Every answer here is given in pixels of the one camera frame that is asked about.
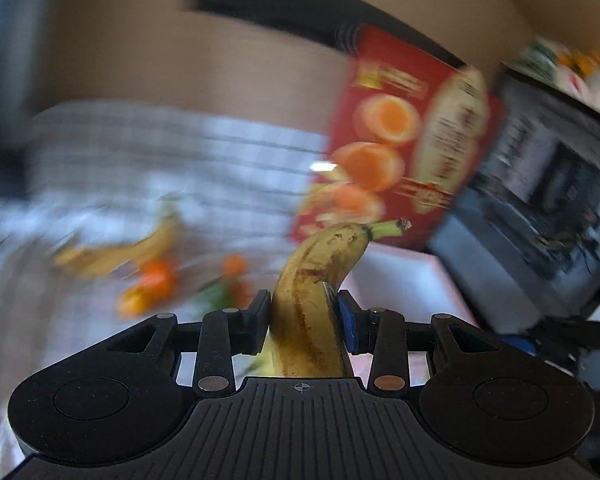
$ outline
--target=plaid cloth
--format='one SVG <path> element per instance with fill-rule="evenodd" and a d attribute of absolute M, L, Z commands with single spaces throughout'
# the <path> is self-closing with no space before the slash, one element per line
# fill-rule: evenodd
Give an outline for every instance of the plaid cloth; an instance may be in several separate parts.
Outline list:
<path fill-rule="evenodd" d="M 128 283 L 77 280 L 50 265 L 69 236 L 133 242 L 155 227 L 158 199 L 176 196 L 186 224 L 178 245 L 180 297 L 164 310 L 200 320 L 192 296 L 239 251 L 254 288 L 272 288 L 292 250 L 293 214 L 325 139 L 249 121 L 120 101 L 69 102 L 32 125 L 29 203 L 0 201 L 0 478 L 22 454 L 6 421 L 27 376 L 134 322 L 116 298 Z M 246 358 L 235 358 L 237 376 Z M 178 382 L 190 384 L 193 355 Z"/>

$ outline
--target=yellow object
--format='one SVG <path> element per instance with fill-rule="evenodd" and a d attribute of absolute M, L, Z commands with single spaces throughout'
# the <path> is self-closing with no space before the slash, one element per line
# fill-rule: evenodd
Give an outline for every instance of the yellow object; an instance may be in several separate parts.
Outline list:
<path fill-rule="evenodd" d="M 277 376 L 352 376 L 323 282 L 338 290 L 370 241 L 400 236 L 409 226 L 404 220 L 338 224 L 298 246 L 273 293 L 269 332 Z"/>
<path fill-rule="evenodd" d="M 108 276 L 127 262 L 139 269 L 144 264 L 164 256 L 174 247 L 180 227 L 179 216 L 176 212 L 171 212 L 150 236 L 135 244 L 69 246 L 56 253 L 53 264 L 86 280 Z"/>
<path fill-rule="evenodd" d="M 126 290 L 118 300 L 118 314 L 122 318 L 142 316 L 151 307 L 149 297 L 140 286 L 133 286 Z"/>

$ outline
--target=ridged black surface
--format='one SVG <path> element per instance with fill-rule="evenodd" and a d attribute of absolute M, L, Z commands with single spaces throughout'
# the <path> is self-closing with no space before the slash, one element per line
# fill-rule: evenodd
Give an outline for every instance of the ridged black surface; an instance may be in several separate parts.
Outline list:
<path fill-rule="evenodd" d="M 125 464 L 70 468 L 31 458 L 11 480 L 589 480 L 572 459 L 502 468 L 433 440 L 406 403 L 357 380 L 248 379 L 237 394 L 203 400 L 161 448 Z"/>

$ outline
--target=brown wall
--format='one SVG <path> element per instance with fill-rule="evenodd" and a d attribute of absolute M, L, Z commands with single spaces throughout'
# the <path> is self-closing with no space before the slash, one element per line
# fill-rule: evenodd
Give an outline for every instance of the brown wall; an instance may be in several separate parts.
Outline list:
<path fill-rule="evenodd" d="M 129 98 L 324 131 L 344 54 L 190 0 L 58 0 L 40 103 Z M 530 30 L 509 0 L 365 0 L 491 75 Z"/>

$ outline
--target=red package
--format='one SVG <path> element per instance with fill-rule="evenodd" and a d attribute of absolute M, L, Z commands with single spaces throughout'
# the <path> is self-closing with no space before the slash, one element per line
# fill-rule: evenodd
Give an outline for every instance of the red package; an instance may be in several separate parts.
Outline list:
<path fill-rule="evenodd" d="M 382 30 L 365 27 L 358 51 L 292 235 L 405 218 L 411 229 L 383 242 L 418 250 L 474 173 L 504 107 L 475 68 L 456 70 Z"/>

